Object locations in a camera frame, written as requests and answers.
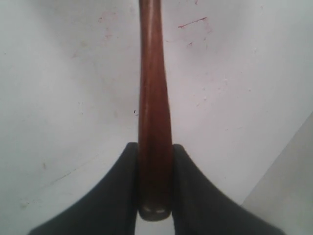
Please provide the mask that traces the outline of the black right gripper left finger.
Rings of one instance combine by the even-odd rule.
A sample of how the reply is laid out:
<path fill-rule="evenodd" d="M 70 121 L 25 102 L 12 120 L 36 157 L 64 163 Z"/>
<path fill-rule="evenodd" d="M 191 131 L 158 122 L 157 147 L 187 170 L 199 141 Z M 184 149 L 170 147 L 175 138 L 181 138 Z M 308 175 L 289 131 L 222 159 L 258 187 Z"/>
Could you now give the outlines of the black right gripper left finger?
<path fill-rule="evenodd" d="M 130 142 L 89 193 L 30 234 L 133 235 L 136 217 L 137 143 Z"/>

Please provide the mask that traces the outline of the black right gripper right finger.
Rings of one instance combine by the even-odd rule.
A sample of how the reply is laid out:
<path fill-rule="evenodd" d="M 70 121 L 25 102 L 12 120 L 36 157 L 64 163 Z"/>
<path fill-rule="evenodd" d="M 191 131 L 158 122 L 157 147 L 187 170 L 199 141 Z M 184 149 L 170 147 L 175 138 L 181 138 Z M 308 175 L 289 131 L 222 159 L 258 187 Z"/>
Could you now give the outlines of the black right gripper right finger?
<path fill-rule="evenodd" d="M 182 145 L 174 148 L 173 220 L 177 235 L 283 235 L 224 195 Z"/>

